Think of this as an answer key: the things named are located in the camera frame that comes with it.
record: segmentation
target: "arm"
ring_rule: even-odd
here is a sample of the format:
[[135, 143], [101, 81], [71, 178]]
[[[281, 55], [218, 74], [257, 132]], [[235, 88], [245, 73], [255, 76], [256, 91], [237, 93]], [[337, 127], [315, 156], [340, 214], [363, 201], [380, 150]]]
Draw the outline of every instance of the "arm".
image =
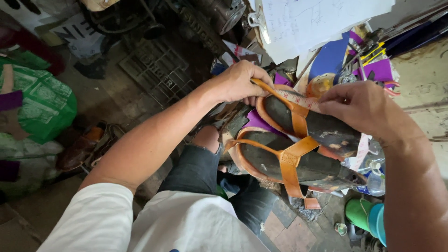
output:
[[254, 96], [264, 95], [264, 92], [250, 83], [252, 77], [273, 86], [263, 69], [248, 61], [234, 64], [124, 135], [101, 158], [79, 189], [109, 182], [123, 185], [135, 193], [137, 187], [165, 162], [180, 141], [215, 105], [236, 100], [254, 105]]
[[337, 85], [320, 109], [379, 140], [386, 156], [389, 251], [448, 251], [448, 191], [422, 130], [373, 82]]

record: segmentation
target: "red pliers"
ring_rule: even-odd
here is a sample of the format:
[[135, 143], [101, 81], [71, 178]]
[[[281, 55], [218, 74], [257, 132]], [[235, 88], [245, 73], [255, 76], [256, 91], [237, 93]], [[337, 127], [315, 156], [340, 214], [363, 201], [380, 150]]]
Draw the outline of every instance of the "red pliers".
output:
[[399, 87], [400, 84], [396, 81], [378, 81], [378, 85], [380, 85], [388, 95], [390, 96], [399, 96], [401, 93], [395, 93], [394, 91], [390, 90], [389, 88], [394, 89], [395, 87]]

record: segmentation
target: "handwritten notes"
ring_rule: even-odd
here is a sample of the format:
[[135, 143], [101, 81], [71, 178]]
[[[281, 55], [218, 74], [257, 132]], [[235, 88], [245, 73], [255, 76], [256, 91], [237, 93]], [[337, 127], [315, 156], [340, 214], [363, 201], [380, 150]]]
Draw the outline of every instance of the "handwritten notes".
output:
[[261, 0], [276, 64], [328, 41], [343, 29], [391, 11], [395, 0]]

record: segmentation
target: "metal clip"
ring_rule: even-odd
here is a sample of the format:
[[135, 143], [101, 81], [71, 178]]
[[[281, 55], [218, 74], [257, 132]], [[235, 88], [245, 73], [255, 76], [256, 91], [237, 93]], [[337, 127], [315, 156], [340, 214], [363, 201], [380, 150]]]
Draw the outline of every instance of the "metal clip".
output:
[[269, 34], [267, 33], [267, 25], [266, 20], [264, 19], [263, 6], [261, 4], [258, 6], [258, 10], [256, 12], [252, 12], [247, 15], [247, 22], [249, 23], [250, 27], [258, 27], [266, 44], [271, 43], [271, 39], [269, 38]]

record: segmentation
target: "sleeve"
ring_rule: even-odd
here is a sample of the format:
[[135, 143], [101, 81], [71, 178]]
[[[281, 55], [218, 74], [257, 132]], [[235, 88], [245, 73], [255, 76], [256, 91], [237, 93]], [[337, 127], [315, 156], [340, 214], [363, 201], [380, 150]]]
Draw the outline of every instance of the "sleeve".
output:
[[38, 252], [126, 251], [131, 237], [133, 198], [128, 188], [113, 183], [81, 189]]

